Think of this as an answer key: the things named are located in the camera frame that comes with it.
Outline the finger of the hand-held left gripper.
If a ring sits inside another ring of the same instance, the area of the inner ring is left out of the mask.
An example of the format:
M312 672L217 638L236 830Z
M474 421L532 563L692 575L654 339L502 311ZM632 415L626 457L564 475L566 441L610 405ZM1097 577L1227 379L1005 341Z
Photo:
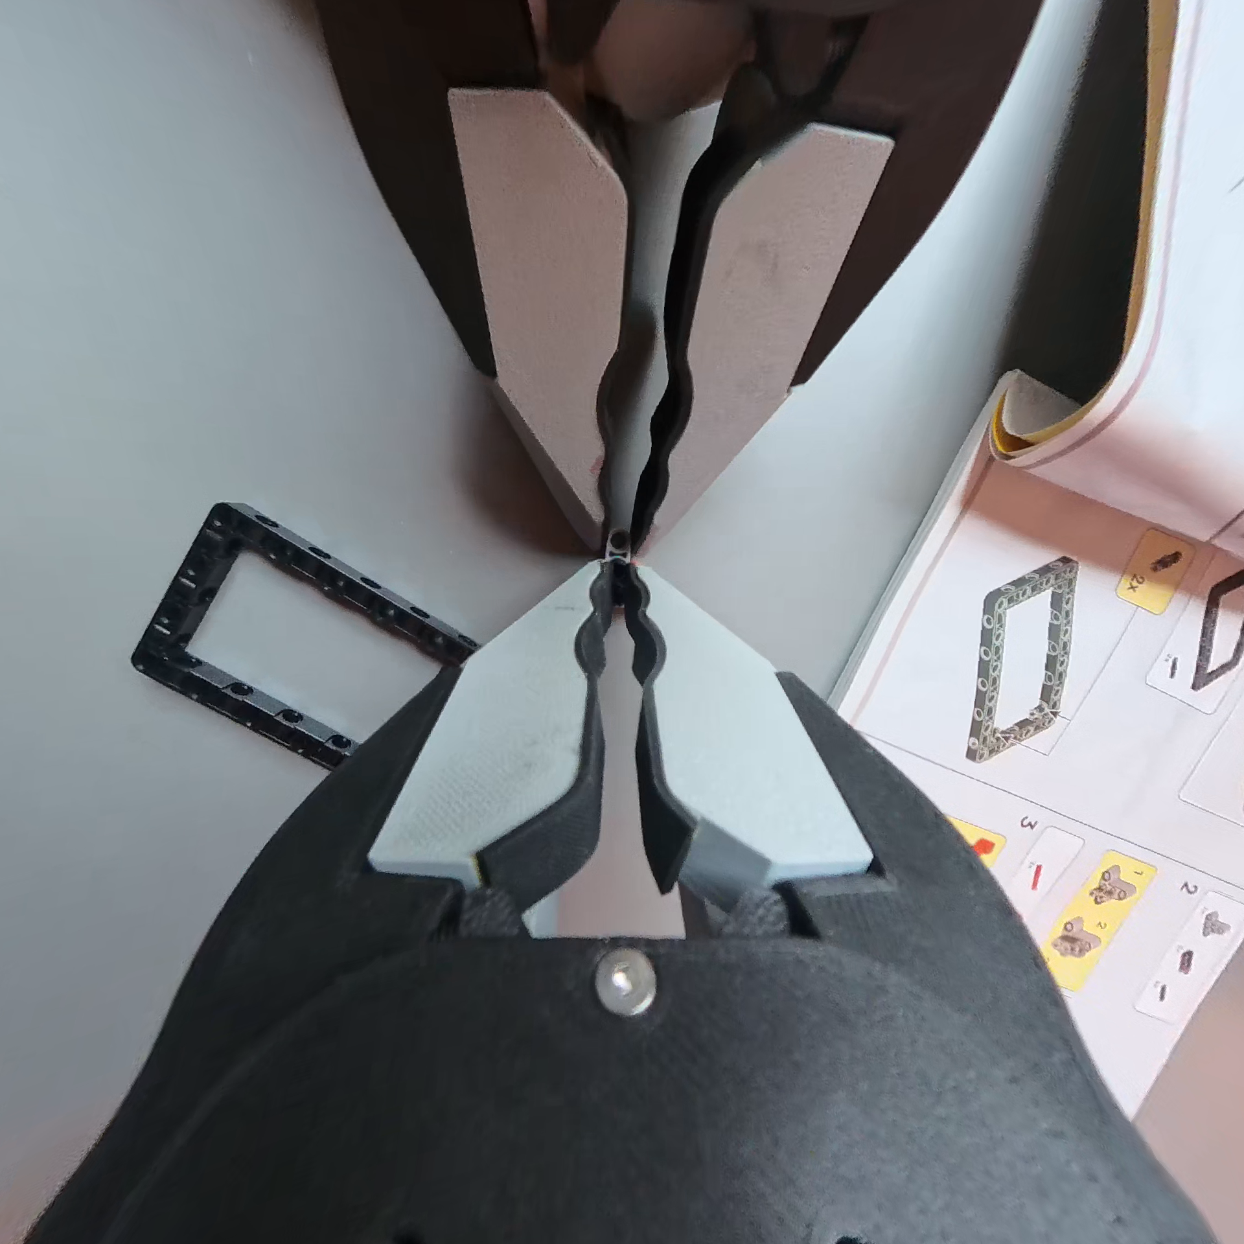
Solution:
M680 225L634 547L680 521L786 403L893 147L806 123Z
M624 325L626 185L546 89L452 87L448 105L496 395L576 533L600 547L600 391Z

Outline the black rectangular lego frame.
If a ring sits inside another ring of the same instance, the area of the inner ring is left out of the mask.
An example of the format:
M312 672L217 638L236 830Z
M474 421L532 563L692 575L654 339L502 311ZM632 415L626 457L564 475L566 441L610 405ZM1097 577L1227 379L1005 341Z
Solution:
M320 768L338 768L358 750L360 740L191 650L191 640L242 553L314 584L332 602L414 644L440 664L462 664L480 648L466 632L256 507L217 503L143 632L133 666Z

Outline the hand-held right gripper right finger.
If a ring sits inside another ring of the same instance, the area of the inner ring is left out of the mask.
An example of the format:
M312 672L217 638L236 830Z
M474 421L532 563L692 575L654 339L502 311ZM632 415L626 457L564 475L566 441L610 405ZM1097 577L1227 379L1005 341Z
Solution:
M652 569L622 571L644 686L636 772L646 854L722 910L782 882L873 864L780 670Z

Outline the lego instruction booklet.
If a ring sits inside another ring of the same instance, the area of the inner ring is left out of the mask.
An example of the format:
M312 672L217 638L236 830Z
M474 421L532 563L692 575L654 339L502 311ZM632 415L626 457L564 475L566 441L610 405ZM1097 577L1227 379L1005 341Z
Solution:
M838 694L1135 1114L1243 944L1241 1L1103 1L1005 371Z

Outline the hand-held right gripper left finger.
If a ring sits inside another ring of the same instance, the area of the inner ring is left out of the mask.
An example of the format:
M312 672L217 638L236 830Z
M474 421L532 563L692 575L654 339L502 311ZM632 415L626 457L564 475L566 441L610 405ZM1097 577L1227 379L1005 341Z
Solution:
M582 567L462 666L368 854L376 870L490 886L528 912L584 868L612 616L614 567Z

